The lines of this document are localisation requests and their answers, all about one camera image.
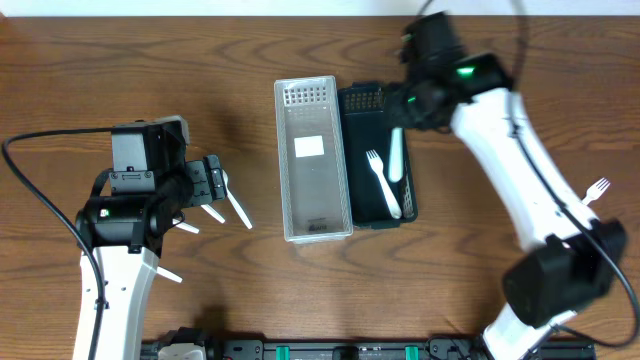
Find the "white plastic spoon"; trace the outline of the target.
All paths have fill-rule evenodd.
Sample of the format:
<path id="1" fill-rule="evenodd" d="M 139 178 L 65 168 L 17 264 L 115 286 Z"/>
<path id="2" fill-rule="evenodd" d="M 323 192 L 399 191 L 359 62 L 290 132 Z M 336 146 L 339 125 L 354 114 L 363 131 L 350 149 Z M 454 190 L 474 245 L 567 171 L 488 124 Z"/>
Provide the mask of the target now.
<path id="1" fill-rule="evenodd" d="M 185 223 L 184 221 L 178 220 L 178 219 L 174 219 L 173 220 L 173 226 L 177 227 L 181 230 L 193 233 L 193 234 L 199 234 L 200 230 L 190 224 Z"/>
<path id="2" fill-rule="evenodd" d="M 253 228 L 253 224 L 252 224 L 251 220 L 249 219 L 247 213 L 245 212 L 245 210 L 243 209 L 241 204 L 236 200 L 235 196 L 231 192 L 231 189 L 229 188 L 229 176 L 225 171 L 222 171 L 222 177 L 223 177 L 223 181 L 224 181 L 224 185 L 225 185 L 225 190 L 226 190 L 226 193 L 227 193 L 227 198 L 231 202 L 232 207 L 236 211 L 237 215 L 239 216 L 239 218 L 241 219 L 241 221 L 243 222 L 245 227 L 247 229 L 252 229 Z"/>
<path id="3" fill-rule="evenodd" d="M 175 283 L 180 284 L 180 283 L 183 282 L 183 278 L 182 277 L 180 277 L 176 273 L 174 273 L 172 271 L 169 271 L 169 270 L 167 270 L 167 269 L 165 269 L 163 267 L 158 267 L 156 269 L 156 273 L 157 273 L 158 276 L 164 277 L 164 278 L 166 278 L 166 279 L 168 279 L 170 281 L 173 281 Z"/>
<path id="4" fill-rule="evenodd" d="M 214 209 L 211 205 L 204 204 L 204 205 L 201 206 L 201 208 L 208 215 L 210 215 L 212 218 L 214 218 L 219 223 L 224 224 L 226 222 L 225 218 L 216 209 Z"/>

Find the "white plastic fork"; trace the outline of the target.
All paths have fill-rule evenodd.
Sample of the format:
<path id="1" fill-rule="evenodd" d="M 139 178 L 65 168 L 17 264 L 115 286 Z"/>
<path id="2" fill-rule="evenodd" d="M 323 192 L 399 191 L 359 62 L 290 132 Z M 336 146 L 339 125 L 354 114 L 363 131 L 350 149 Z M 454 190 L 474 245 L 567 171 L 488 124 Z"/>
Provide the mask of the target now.
<path id="1" fill-rule="evenodd" d="M 404 175 L 404 130 L 400 127 L 391 130 L 388 179 L 392 183 L 399 182 Z"/>
<path id="2" fill-rule="evenodd" d="M 590 203 L 598 200 L 610 187 L 611 182 L 607 178 L 600 178 L 598 181 L 593 183 L 585 192 L 585 196 L 581 200 L 584 205 L 589 205 Z"/>
<path id="3" fill-rule="evenodd" d="M 402 210 L 386 178 L 384 177 L 384 164 L 381 157 L 375 150 L 367 150 L 366 157 L 369 162 L 370 168 L 378 178 L 391 217 L 393 219 L 400 219 L 402 216 Z"/>

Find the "dark green plastic basket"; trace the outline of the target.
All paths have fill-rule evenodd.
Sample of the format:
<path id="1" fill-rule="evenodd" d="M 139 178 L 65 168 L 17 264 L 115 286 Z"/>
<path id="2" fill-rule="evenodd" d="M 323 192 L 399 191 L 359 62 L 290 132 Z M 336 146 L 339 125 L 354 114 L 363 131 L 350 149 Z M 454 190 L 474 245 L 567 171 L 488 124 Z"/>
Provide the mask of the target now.
<path id="1" fill-rule="evenodd" d="M 418 203 L 407 144 L 402 144 L 403 177 L 390 185 L 402 210 L 398 219 L 389 213 L 379 180 L 366 158 L 368 150 L 375 150 L 384 164 L 390 160 L 391 131 L 384 124 L 383 85 L 354 83 L 338 91 L 338 102 L 354 225 L 383 230 L 415 221 Z"/>

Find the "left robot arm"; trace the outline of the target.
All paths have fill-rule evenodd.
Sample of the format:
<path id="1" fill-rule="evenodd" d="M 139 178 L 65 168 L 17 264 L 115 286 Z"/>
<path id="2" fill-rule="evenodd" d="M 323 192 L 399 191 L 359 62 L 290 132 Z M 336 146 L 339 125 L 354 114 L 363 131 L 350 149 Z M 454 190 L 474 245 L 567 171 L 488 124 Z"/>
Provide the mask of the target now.
<path id="1" fill-rule="evenodd" d="M 102 276 L 82 256 L 76 359 L 137 359 L 164 234 L 185 208 L 226 197 L 215 155 L 186 160 L 188 123 L 178 115 L 111 130 L 113 166 L 94 182 L 76 228 Z"/>

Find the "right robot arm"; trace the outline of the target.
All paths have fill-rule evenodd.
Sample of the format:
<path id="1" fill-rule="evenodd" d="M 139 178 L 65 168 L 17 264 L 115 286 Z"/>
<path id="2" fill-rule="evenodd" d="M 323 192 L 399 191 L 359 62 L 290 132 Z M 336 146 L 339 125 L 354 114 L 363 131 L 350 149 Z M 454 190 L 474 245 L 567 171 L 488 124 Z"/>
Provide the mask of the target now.
<path id="1" fill-rule="evenodd" d="M 569 187 L 529 122 L 516 83 L 499 60 L 460 50 L 405 54 L 407 77 L 390 84 L 394 127 L 449 131 L 475 156 L 502 200 L 525 257 L 503 277 L 506 303 L 480 336 L 475 359 L 525 359 L 552 334 L 586 334 L 568 320 L 620 281 L 639 299 L 619 261 L 627 234 L 602 222 Z"/>

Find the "clear white plastic basket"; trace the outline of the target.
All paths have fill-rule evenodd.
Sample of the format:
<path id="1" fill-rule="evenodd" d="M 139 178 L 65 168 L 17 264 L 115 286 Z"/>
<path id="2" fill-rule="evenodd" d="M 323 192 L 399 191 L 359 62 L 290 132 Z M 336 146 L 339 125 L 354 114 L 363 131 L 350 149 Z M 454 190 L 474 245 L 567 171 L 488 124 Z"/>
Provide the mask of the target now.
<path id="1" fill-rule="evenodd" d="M 274 82 L 284 238 L 343 240 L 354 225 L 335 78 Z"/>

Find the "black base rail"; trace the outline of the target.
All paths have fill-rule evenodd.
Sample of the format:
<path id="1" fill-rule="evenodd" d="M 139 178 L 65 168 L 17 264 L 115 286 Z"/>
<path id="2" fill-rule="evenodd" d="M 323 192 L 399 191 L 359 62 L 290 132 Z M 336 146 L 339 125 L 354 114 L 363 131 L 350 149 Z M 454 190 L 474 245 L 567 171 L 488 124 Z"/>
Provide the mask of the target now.
<path id="1" fill-rule="evenodd" d="M 140 358 L 202 360 L 481 360 L 489 352 L 476 339 L 434 336 L 425 341 L 311 342 L 214 338 L 179 328 L 141 345 Z"/>

